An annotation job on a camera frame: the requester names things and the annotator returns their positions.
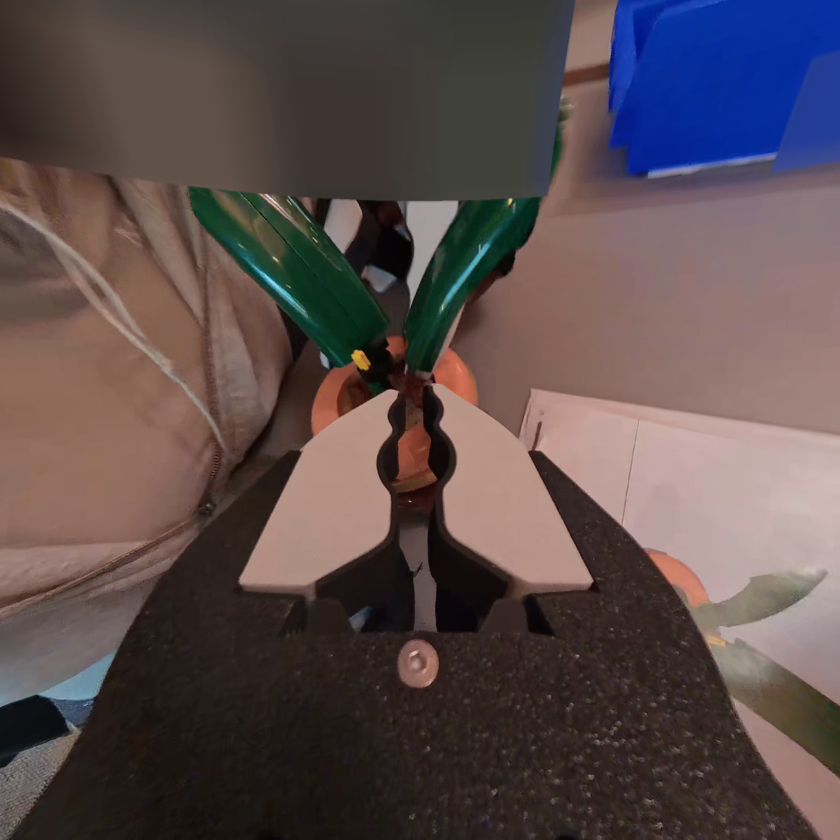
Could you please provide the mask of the long dark green toy leaf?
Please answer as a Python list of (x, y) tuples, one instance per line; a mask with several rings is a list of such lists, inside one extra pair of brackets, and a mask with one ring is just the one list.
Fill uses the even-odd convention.
[(187, 193), (199, 223), (331, 365), (387, 380), (389, 318), (297, 198), (198, 186)]
[(451, 344), (463, 310), (495, 272), (509, 272), (536, 226), (542, 196), (458, 204), (409, 306), (405, 364), (429, 381)]

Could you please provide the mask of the blue plastic bin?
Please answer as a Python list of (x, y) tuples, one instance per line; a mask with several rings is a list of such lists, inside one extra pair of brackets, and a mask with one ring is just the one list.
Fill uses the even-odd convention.
[(617, 2), (609, 148), (630, 175), (778, 154), (813, 61), (838, 46), (838, 1)]

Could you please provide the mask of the brown-edged grey desk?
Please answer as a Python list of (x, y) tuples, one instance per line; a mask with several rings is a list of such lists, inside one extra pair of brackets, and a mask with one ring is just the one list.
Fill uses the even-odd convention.
[(576, 1), (563, 86), (608, 78), (617, 1)]

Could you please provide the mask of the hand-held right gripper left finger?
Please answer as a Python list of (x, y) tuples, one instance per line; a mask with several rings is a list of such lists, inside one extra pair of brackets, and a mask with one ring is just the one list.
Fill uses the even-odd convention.
[(331, 573), (385, 541), (392, 495), (377, 457), (393, 432), (397, 397), (374, 397), (304, 446), (239, 576), (243, 590), (315, 595)]

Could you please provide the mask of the building instruction booklet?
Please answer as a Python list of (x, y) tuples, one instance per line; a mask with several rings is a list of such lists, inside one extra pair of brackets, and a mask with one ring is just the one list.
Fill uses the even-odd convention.
[(520, 440), (648, 551), (765, 762), (838, 838), (838, 437), (533, 390)]

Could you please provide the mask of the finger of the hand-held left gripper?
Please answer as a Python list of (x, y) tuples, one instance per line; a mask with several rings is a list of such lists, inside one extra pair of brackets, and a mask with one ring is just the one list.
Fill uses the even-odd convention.
[(413, 241), (413, 260), (406, 281), (421, 281), (459, 211), (459, 201), (411, 201), (406, 227)]
[(338, 249), (346, 254), (360, 231), (362, 208), (355, 200), (330, 200), (323, 228)]

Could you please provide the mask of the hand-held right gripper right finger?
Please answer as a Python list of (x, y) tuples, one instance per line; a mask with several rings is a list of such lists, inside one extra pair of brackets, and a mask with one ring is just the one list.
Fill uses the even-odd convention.
[(446, 386), (428, 388), (429, 465), (438, 475), (438, 585), (463, 599), (586, 592), (593, 584), (529, 451)]

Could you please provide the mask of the person's left hand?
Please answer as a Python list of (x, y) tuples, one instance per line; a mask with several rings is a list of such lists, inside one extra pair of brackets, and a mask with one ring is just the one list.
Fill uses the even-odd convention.
[(467, 300), (467, 305), (471, 305), (474, 302), (478, 301), (481, 297), (483, 297), (488, 290), (499, 280), (507, 277), (516, 261), (517, 252), (512, 250), (508, 252), (504, 257), (502, 257), (497, 265), (486, 275), (486, 277), (476, 286), (474, 290), (469, 294), (469, 298)]

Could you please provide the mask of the white paper sheet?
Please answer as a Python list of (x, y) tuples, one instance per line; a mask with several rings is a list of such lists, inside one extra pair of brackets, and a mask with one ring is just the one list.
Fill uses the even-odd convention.
[(682, 164), (676, 166), (669, 166), (669, 167), (661, 167), (657, 169), (651, 169), (646, 174), (645, 177), (648, 180), (656, 180), (662, 179), (666, 177), (674, 177), (674, 176), (682, 176), (682, 175), (695, 175), (701, 172), (709, 172), (715, 170), (722, 170), (727, 168), (738, 168), (744, 167), (749, 165), (758, 165), (764, 163), (770, 163), (775, 161), (777, 157), (777, 153), (769, 153), (769, 154), (754, 154), (748, 156), (741, 156), (741, 157), (733, 157), (726, 160), (720, 161), (708, 161), (703, 163), (697, 164)]

